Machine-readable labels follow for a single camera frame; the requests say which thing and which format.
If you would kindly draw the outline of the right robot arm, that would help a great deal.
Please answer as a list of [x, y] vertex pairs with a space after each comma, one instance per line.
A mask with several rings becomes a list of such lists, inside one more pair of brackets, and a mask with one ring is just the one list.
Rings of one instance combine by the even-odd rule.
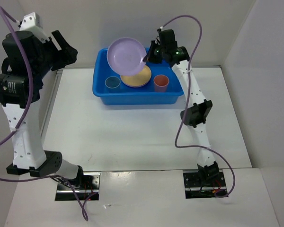
[[192, 57], [185, 47], [179, 47], [172, 29], [158, 29], [158, 37], [151, 41], [144, 61], [159, 64], [165, 61], [177, 76], [186, 97], [185, 109], [180, 113], [181, 126], [185, 125], [195, 139], [198, 148], [198, 181], [202, 187], [210, 186], [219, 174], [215, 157], [209, 150], [210, 142], [206, 132], [206, 118], [213, 106], [203, 95], [191, 70]]

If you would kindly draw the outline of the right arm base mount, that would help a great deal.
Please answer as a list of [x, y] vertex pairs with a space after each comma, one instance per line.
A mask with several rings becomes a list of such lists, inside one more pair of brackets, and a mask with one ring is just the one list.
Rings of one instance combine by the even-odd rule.
[[215, 195], [225, 196], [228, 193], [222, 171], [219, 172], [217, 179], [209, 183], [201, 183], [196, 170], [184, 171], [183, 180], [186, 199], [214, 198]]

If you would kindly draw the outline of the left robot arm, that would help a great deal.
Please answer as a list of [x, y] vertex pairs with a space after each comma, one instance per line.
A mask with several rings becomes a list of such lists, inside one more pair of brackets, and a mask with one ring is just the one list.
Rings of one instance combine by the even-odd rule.
[[40, 90], [43, 78], [73, 64], [77, 50], [56, 30], [47, 40], [30, 31], [6, 35], [2, 42], [7, 54], [0, 74], [0, 103], [7, 116], [14, 159], [6, 170], [11, 175], [30, 174], [52, 178], [74, 189], [87, 181], [81, 166], [65, 161], [57, 151], [44, 150], [39, 129]]

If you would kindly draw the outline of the purple plastic plate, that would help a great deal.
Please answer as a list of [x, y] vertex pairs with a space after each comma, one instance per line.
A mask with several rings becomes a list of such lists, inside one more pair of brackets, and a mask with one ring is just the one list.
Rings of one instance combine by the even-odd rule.
[[133, 76], [145, 66], [146, 49], [136, 39], [122, 37], [113, 41], [107, 49], [106, 58], [110, 68], [117, 74]]

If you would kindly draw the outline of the red plastic cup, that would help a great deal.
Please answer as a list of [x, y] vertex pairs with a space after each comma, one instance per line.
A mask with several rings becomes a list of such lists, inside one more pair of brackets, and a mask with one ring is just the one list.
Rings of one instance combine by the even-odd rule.
[[153, 81], [156, 92], [166, 92], [169, 85], [169, 78], [166, 75], [157, 75]]

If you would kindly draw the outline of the yellow plastic plate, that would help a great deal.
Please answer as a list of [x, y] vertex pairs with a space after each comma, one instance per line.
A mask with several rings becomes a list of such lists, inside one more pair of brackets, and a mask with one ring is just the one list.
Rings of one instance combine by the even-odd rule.
[[121, 75], [120, 79], [125, 85], [132, 87], [143, 84], [146, 81], [150, 81], [151, 75], [152, 75], [151, 69], [145, 65], [142, 71], [140, 71], [138, 74], [135, 74], [133, 76]]

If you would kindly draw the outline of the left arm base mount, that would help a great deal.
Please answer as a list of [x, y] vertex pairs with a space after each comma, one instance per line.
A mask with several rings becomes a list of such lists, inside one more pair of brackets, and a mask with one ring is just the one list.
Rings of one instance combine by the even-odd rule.
[[[84, 183], [75, 186], [74, 190], [80, 201], [98, 201], [100, 188], [100, 172], [84, 172]], [[75, 201], [75, 195], [67, 183], [59, 178], [54, 178], [57, 182], [55, 201]]]

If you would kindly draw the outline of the blue plastic cup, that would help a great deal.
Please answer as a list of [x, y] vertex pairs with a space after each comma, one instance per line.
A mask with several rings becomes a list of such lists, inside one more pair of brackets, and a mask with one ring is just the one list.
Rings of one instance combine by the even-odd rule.
[[119, 77], [110, 76], [105, 80], [105, 86], [109, 93], [118, 93], [120, 91], [121, 80]]

